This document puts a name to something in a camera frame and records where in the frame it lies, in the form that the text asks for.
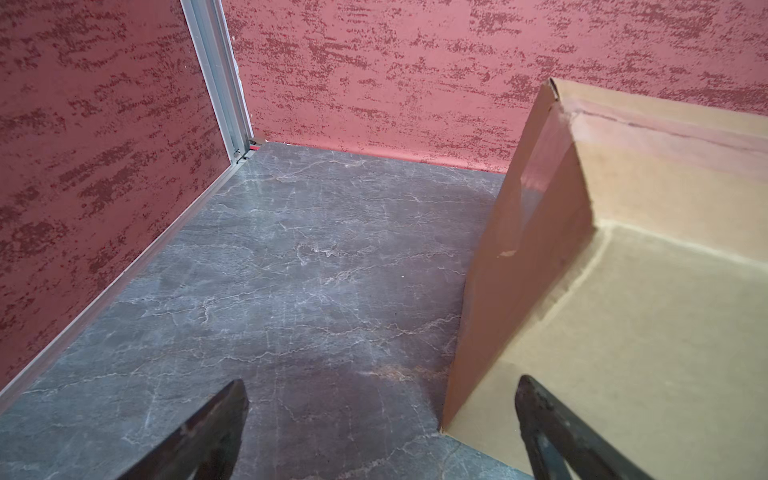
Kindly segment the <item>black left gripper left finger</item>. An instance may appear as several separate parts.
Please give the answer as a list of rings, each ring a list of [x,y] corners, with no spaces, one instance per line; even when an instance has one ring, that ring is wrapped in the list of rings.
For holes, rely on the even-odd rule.
[[[249,399],[241,379],[228,383],[122,479],[229,479],[235,469]]]

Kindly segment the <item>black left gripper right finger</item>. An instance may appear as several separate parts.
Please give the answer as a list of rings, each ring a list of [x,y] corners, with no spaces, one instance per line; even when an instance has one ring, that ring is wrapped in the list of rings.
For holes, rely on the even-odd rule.
[[[534,478],[649,477],[530,375],[518,382],[515,410]]]

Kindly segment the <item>brown cardboard express box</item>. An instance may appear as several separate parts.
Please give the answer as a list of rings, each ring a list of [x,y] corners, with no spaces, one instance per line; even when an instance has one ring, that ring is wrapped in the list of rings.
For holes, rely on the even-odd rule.
[[[443,433],[532,473],[583,421],[630,475],[767,475],[767,120],[541,87],[467,275]]]

